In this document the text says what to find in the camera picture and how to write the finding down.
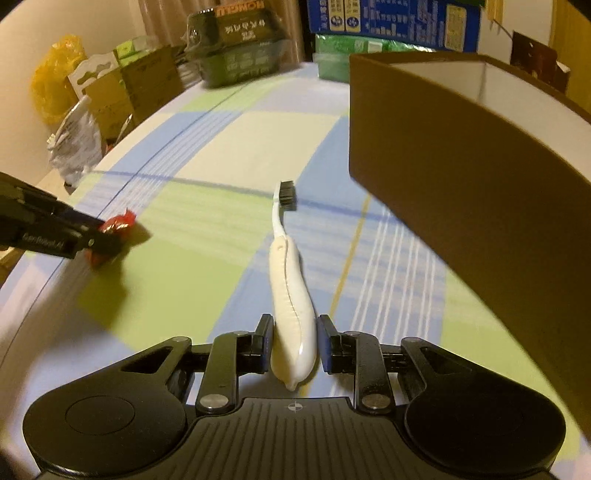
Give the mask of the red snack wrapper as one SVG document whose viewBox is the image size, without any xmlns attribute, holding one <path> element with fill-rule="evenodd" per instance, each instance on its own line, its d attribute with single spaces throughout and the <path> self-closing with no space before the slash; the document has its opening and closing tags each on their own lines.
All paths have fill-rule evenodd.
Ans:
<svg viewBox="0 0 591 480">
<path fill-rule="evenodd" d="M 113 260 L 124 249 L 131 237 L 136 215 L 129 209 L 106 220 L 88 241 L 86 257 L 92 268 Z"/>
</svg>

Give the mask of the white toothbrush black bristles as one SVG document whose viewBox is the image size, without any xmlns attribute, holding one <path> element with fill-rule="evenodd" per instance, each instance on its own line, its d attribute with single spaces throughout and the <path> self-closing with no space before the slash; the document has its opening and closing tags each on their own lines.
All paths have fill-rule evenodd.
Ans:
<svg viewBox="0 0 591 480">
<path fill-rule="evenodd" d="M 283 226 L 283 213 L 297 207 L 296 187 L 281 181 L 273 193 L 269 278 L 273 296 L 271 371 L 287 390 L 297 390 L 317 361 L 315 308 L 301 271 L 301 255 Z"/>
</svg>

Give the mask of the crumpled clear plastic bag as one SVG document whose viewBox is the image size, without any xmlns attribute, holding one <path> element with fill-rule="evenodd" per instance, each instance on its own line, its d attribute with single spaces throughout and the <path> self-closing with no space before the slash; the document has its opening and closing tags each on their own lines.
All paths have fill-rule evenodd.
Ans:
<svg viewBox="0 0 591 480">
<path fill-rule="evenodd" d="M 103 158 L 99 126 L 84 95 L 68 112 L 57 131 L 47 140 L 49 163 L 64 183 L 76 188 Z"/>
</svg>

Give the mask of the yellow plastic bag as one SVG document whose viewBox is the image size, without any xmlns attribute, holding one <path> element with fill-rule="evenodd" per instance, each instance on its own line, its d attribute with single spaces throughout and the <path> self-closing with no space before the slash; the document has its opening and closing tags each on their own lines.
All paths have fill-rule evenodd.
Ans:
<svg viewBox="0 0 591 480">
<path fill-rule="evenodd" d="M 54 43 L 35 69 L 30 93 L 34 108 L 48 127 L 58 126 L 77 103 L 78 97 L 68 79 L 87 59 L 81 38 L 65 35 Z"/>
</svg>

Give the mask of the checkered tablecloth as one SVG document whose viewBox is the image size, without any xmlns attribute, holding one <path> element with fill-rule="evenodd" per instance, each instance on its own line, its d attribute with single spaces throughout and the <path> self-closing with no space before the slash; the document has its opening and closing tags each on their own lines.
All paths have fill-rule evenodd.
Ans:
<svg viewBox="0 0 591 480">
<path fill-rule="evenodd" d="M 205 343 L 273 309 L 270 209 L 284 218 L 315 310 L 342 331 L 441 345 L 549 398 L 555 391 L 501 322 L 421 240 L 349 176 L 349 88 L 314 65 L 235 87 L 194 86 L 86 176 L 78 210 L 137 217 L 114 262 L 27 253 L 1 289 L 1 450 L 38 473 L 22 435 L 45 392 L 173 336 Z"/>
</svg>

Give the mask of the brown cardboard carton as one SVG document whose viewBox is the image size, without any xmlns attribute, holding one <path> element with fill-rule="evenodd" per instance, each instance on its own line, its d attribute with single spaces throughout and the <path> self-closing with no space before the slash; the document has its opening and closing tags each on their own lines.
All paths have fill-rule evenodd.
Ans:
<svg viewBox="0 0 591 480">
<path fill-rule="evenodd" d="M 68 80 L 78 97 L 90 99 L 89 110 L 105 140 L 115 139 L 125 123 L 139 125 L 184 91 L 170 46 L 124 66 L 112 53 L 94 55 Z"/>
</svg>

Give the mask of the dark green snack pack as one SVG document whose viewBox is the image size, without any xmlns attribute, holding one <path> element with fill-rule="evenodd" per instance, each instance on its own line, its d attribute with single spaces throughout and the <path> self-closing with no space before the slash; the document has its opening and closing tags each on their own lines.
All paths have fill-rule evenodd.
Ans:
<svg viewBox="0 0 591 480">
<path fill-rule="evenodd" d="M 209 88 L 280 70 L 287 32 L 266 1 L 239 1 L 193 13 L 186 20 L 188 61 Z"/>
</svg>

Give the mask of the brown cardboard box white inside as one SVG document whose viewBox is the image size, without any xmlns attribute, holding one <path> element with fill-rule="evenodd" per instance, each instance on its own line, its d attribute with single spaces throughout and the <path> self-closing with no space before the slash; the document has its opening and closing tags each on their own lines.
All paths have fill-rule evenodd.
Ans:
<svg viewBox="0 0 591 480">
<path fill-rule="evenodd" d="M 486 55 L 355 54 L 349 173 L 482 299 L 590 429 L 590 117 Z"/>
</svg>

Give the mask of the blue milk carton box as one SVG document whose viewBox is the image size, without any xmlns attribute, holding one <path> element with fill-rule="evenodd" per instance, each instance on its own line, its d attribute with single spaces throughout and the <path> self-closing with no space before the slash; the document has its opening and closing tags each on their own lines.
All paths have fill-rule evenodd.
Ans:
<svg viewBox="0 0 591 480">
<path fill-rule="evenodd" d="M 308 1 L 311 32 L 395 40 L 436 50 L 478 49 L 483 1 Z"/>
</svg>

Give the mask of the dark red gift bag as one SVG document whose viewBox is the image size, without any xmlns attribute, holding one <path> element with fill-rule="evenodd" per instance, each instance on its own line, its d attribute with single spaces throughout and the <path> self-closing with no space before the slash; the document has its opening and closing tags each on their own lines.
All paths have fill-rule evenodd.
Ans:
<svg viewBox="0 0 591 480">
<path fill-rule="evenodd" d="M 512 37 L 510 64 L 565 94 L 571 69 L 558 60 L 557 52 L 519 32 Z"/>
</svg>

